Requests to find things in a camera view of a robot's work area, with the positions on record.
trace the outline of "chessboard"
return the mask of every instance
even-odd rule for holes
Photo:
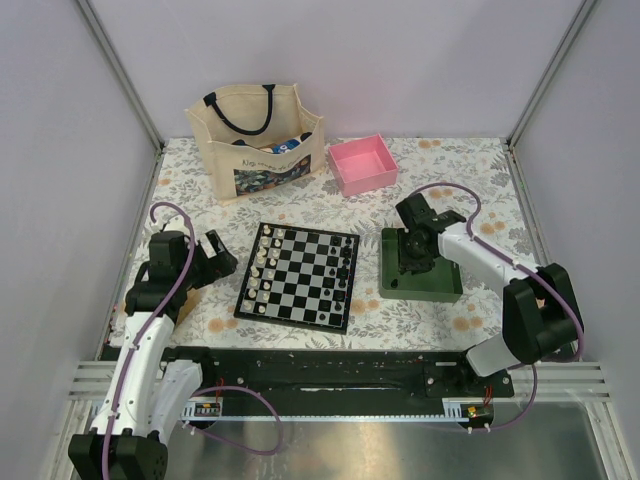
[[[360,237],[261,223],[235,316],[346,333]]]

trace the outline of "metal plate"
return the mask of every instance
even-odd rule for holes
[[[497,422],[519,408],[500,405]],[[287,423],[274,457],[246,455],[176,428],[166,480],[581,480],[606,479],[589,420],[574,405],[536,405],[503,432],[411,423]],[[267,422],[219,421],[211,432],[253,448],[273,447]]]

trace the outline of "white wall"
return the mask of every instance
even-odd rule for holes
[[[640,467],[640,3],[600,2],[516,147]]]
[[[99,345],[153,148],[72,1],[0,2],[0,477]]]
[[[166,137],[230,83],[298,82],[328,136],[506,136],[580,0],[94,0]]]

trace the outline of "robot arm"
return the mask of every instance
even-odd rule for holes
[[[451,210],[436,214],[422,195],[400,202],[396,209],[407,230],[399,232],[399,265],[405,272],[428,272],[437,257],[451,260],[482,280],[502,298],[502,331],[470,348],[465,358],[479,377],[487,377],[519,364],[532,364],[576,340],[573,321],[558,302],[533,278],[485,249],[467,233],[466,219]],[[580,314],[562,267],[519,264],[542,277]]]
[[[140,267],[135,284],[127,292],[125,311],[129,318],[125,324],[124,343],[102,408],[89,433],[74,435],[69,444],[69,458],[82,480],[102,479],[101,452],[112,416],[115,416],[109,442],[112,478],[163,478],[167,466],[167,443],[176,419],[180,418],[180,411],[203,383],[201,365],[181,359],[169,363],[162,382],[158,387],[155,385],[162,353],[169,344],[180,309],[187,300],[187,292],[235,272],[238,262],[215,231],[206,234],[215,256],[208,258],[202,245],[197,243],[184,280],[144,331],[139,344],[134,345],[134,339],[144,328],[149,315],[173,288],[186,264],[186,236],[179,227],[171,228],[178,229],[167,230],[165,226],[164,231],[151,237],[149,261]],[[132,348],[135,353],[129,356]],[[112,402],[125,367],[128,374],[124,377],[114,415]]]

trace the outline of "cable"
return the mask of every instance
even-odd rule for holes
[[[577,335],[577,338],[578,338],[578,348],[576,348],[575,353],[569,359],[567,359],[567,360],[558,360],[558,361],[559,362],[573,362],[573,361],[578,360],[582,356],[582,352],[584,350],[584,333],[582,331],[582,325],[580,325],[580,321],[578,320],[578,316],[575,314],[575,312],[569,306],[569,304],[564,300],[564,298],[562,298],[560,296],[560,294],[558,294],[558,292],[556,292],[553,289],[553,287],[551,287],[551,285],[549,285],[536,272],[534,272],[531,269],[525,267],[524,265],[521,265],[520,263],[515,263],[514,264],[513,258],[511,258],[510,256],[504,254],[503,252],[501,252],[500,250],[495,248],[493,245],[491,245],[490,243],[484,241],[480,237],[476,236],[475,233],[473,233],[473,228],[472,228],[473,221],[480,214],[480,209],[482,208],[482,201],[480,200],[480,196],[476,192],[471,190],[469,187],[465,187],[464,185],[460,185],[458,183],[451,183],[451,182],[430,183],[430,184],[427,184],[427,185],[425,185],[423,187],[418,188],[416,191],[411,193],[411,195],[409,195],[409,196],[412,197],[413,195],[417,195],[418,193],[422,192],[423,190],[427,190],[428,188],[433,188],[433,187],[458,188],[460,190],[463,190],[463,191],[467,192],[469,195],[471,195],[473,197],[473,199],[476,202],[476,209],[471,214],[471,216],[469,217],[469,220],[467,220],[467,225],[466,225],[467,234],[469,235],[471,240],[476,242],[478,245],[483,247],[485,250],[488,250],[489,252],[494,254],[496,257],[498,257],[501,260],[509,263],[514,268],[520,270],[521,272],[524,272],[526,275],[529,275],[531,278],[533,278],[538,284],[540,284],[540,286],[542,286],[542,288],[544,288],[547,292],[549,292],[549,294],[553,297],[554,300],[556,300],[560,304],[560,306],[562,307],[564,312],[571,319],[571,321],[573,322],[573,325],[575,326],[576,335]],[[536,394],[538,392],[538,372],[536,370],[535,365],[531,365],[531,369],[532,369],[532,372],[533,372],[533,390],[531,391],[531,398],[529,399],[529,402],[525,406],[524,410],[522,410],[522,412],[520,412],[514,419],[508,421],[507,423],[505,423],[503,425],[498,425],[496,427],[491,427],[491,430],[500,431],[500,430],[504,430],[506,428],[509,428],[509,427],[519,423],[520,421],[522,421],[522,419],[531,410],[531,407],[533,406],[533,402],[535,401],[535,398],[536,398]]]
[[[169,207],[174,209],[176,212],[182,216],[184,219],[184,224],[189,230],[189,253],[187,255],[187,260],[182,267],[182,271],[180,275],[176,279],[176,282],[171,287],[171,290],[167,293],[167,295],[162,299],[162,301],[158,304],[156,309],[149,315],[147,321],[142,325],[140,331],[135,336],[132,342],[132,347],[127,352],[127,356],[122,364],[122,369],[120,370],[120,375],[118,376],[118,380],[116,383],[116,388],[113,392],[113,399],[111,400],[111,415],[109,416],[109,421],[107,422],[107,428],[104,433],[104,440],[102,443],[102,478],[103,480],[110,480],[109,477],[109,444],[111,442],[111,435],[113,433],[113,424],[115,423],[116,415],[118,413],[118,404],[120,403],[120,396],[122,394],[122,389],[124,387],[124,381],[127,377],[127,372],[129,371],[129,366],[131,365],[131,360],[133,359],[134,352],[137,347],[140,345],[140,341],[142,337],[144,337],[146,331],[149,329],[155,318],[159,315],[159,313],[164,309],[164,307],[169,303],[171,297],[176,293],[180,285],[182,284],[184,278],[187,276],[189,271],[189,267],[191,266],[191,262],[193,260],[193,254],[195,251],[195,231],[193,229],[193,224],[191,223],[191,219],[189,216],[177,205],[174,205],[170,202],[158,202],[151,207],[149,211],[149,217],[151,217],[151,221],[155,223],[155,211],[159,207]]]
[[[280,452],[280,450],[282,450],[282,447],[284,445],[284,426],[282,425],[282,420],[280,419],[280,416],[278,416],[278,413],[276,412],[276,409],[273,408],[273,405],[271,405],[259,393],[256,393],[253,390],[250,390],[250,389],[244,388],[244,387],[228,386],[228,387],[210,387],[210,388],[205,388],[205,389],[202,389],[202,390],[198,390],[197,392],[195,392],[193,394],[193,396],[194,397],[198,397],[198,396],[204,395],[205,393],[224,392],[224,391],[234,391],[234,392],[248,393],[249,395],[257,398],[258,400],[260,400],[260,402],[262,402],[262,404],[269,409],[269,412],[271,413],[271,415],[273,416],[273,418],[276,421],[276,427],[278,428],[278,443],[276,444],[276,446],[274,448],[272,448],[271,450],[255,450],[253,448],[247,447],[246,445],[242,445],[240,443],[234,442],[233,440],[229,440],[228,438],[219,437],[218,435],[216,435],[214,433],[206,432],[206,431],[201,430],[199,428],[196,428],[196,427],[194,427],[192,425],[189,425],[191,427],[191,431],[192,432],[198,432],[198,433],[204,435],[205,437],[209,437],[209,438],[211,438],[213,440],[217,440],[218,442],[225,443],[225,444],[230,445],[232,447],[238,448],[238,449],[240,449],[240,450],[242,450],[244,452],[252,453],[254,455],[265,455],[265,456],[267,456],[267,455],[275,455],[276,453]]]

